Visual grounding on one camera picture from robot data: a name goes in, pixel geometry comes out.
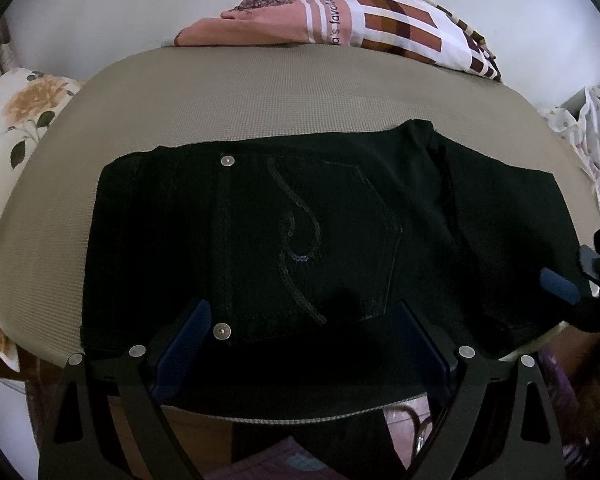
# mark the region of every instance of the plaid pattern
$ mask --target plaid pattern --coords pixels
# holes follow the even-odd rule
[[[205,480],[346,480],[304,450],[292,437],[240,462],[205,475]]]
[[[243,0],[174,40],[183,46],[290,42],[369,48],[500,80],[484,37],[428,0]]]

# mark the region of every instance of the metal rivet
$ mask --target metal rivet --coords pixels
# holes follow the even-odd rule
[[[533,368],[536,365],[536,361],[530,355],[523,355],[520,358],[520,362],[527,368]]]
[[[146,348],[144,347],[144,345],[133,345],[129,349],[129,355],[131,357],[142,357],[145,352]]]
[[[458,353],[465,359],[471,359],[472,357],[475,357],[475,350],[470,346],[461,346],[458,349]]]
[[[231,335],[231,327],[227,325],[227,323],[218,323],[214,327],[214,337],[219,339],[220,341],[224,341],[225,339],[229,339]]]
[[[67,361],[71,366],[77,366],[82,362],[82,354],[73,354]]]

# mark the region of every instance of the green leaf print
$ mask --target green leaf print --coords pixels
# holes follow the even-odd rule
[[[46,112],[42,112],[40,117],[38,118],[38,122],[36,123],[36,128],[46,128],[51,124],[51,121],[54,120],[56,116],[55,112],[51,110],[47,110]]]
[[[11,150],[11,169],[14,170],[15,167],[20,164],[24,160],[25,155],[25,145],[24,140],[21,140],[17,143],[13,149]]]

